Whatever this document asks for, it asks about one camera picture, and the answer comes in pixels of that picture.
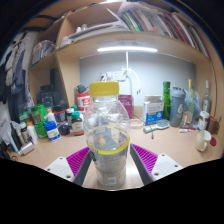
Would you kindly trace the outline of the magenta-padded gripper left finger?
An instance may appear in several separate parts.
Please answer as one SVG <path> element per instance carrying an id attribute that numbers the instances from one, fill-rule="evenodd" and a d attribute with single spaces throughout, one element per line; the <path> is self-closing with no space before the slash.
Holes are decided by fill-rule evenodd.
<path id="1" fill-rule="evenodd" d="M 58 157 L 45 170 L 78 186 L 82 186 L 91 161 L 90 149 L 85 147 L 67 158 Z"/>

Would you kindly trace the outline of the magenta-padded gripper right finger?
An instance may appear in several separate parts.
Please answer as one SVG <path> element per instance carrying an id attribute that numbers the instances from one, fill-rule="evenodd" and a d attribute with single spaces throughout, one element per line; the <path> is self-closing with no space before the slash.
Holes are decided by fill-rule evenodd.
<path id="1" fill-rule="evenodd" d="M 144 185 L 182 169 L 182 166 L 166 153 L 157 155 L 135 144 L 130 145 L 130 154 Z"/>

